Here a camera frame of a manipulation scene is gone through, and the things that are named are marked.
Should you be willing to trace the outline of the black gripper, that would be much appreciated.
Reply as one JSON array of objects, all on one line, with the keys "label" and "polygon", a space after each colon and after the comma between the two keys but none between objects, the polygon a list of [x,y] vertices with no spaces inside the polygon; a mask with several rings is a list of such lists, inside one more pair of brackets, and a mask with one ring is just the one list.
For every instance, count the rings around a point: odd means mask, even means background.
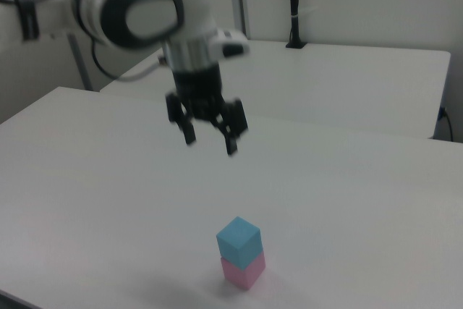
[{"label": "black gripper", "polygon": [[237,141],[248,130],[248,125],[240,99],[224,102],[219,65],[195,72],[174,72],[174,83],[177,94],[166,95],[167,113],[169,121],[183,132],[186,144],[196,141],[189,116],[213,120],[213,126],[224,136],[227,155],[233,156],[237,152]]}]

